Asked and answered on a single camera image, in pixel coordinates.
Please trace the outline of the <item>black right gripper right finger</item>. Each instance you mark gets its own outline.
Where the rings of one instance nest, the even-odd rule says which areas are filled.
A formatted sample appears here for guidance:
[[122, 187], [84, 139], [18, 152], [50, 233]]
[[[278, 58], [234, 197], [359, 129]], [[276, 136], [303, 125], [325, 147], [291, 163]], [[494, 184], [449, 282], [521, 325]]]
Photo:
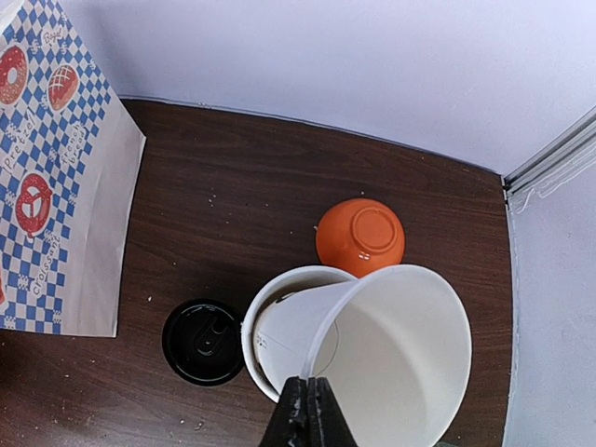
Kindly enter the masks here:
[[309, 446], [358, 446], [326, 378], [308, 379], [306, 405]]

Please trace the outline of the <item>orange plastic bowl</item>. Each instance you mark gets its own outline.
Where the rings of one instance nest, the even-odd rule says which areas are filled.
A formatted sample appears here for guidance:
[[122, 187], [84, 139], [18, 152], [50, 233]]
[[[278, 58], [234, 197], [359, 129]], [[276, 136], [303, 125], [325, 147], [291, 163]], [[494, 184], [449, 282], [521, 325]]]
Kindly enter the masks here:
[[322, 264], [362, 278], [402, 262], [405, 232], [388, 206], [373, 199], [353, 198], [336, 204], [322, 216], [316, 250]]

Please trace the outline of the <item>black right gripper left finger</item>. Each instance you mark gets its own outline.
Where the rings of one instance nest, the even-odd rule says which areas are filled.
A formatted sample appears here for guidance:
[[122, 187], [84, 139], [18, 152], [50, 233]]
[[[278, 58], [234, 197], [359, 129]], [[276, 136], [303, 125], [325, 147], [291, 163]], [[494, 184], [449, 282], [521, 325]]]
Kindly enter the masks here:
[[304, 447], [309, 445], [307, 383], [299, 377], [286, 380], [272, 413], [261, 447]]

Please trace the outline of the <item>white paper cup stack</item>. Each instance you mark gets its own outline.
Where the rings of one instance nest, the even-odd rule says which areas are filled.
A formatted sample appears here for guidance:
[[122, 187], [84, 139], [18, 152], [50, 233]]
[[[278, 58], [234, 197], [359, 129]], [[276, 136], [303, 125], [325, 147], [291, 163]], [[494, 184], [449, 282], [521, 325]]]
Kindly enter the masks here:
[[335, 319], [356, 277], [334, 267], [301, 266], [267, 282], [241, 323], [241, 348], [253, 382], [273, 402], [290, 377], [322, 375], [337, 353]]

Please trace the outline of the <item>blue checkered paper bag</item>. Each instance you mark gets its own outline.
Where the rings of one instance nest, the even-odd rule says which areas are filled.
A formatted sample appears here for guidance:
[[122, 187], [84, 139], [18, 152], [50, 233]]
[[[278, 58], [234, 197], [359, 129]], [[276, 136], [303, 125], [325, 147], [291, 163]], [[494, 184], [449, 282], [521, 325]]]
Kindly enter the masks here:
[[1, 325], [114, 337], [145, 136], [55, 1], [1, 13]]

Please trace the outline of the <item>white paper coffee cup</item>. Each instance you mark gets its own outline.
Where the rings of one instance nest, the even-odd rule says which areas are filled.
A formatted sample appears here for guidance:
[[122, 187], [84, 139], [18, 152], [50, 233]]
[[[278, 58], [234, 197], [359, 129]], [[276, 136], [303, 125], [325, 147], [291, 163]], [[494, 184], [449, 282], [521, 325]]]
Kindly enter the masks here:
[[471, 331], [451, 284], [401, 264], [357, 281], [315, 362], [359, 446], [433, 446], [471, 370]]

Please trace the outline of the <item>black cup lid stack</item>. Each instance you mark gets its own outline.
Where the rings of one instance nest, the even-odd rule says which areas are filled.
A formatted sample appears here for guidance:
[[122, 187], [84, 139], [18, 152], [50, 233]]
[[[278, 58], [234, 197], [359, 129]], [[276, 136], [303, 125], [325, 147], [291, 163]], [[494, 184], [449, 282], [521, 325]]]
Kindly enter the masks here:
[[178, 305], [162, 331], [162, 351], [171, 369], [197, 386], [219, 386], [244, 367], [241, 322], [236, 310], [211, 299]]

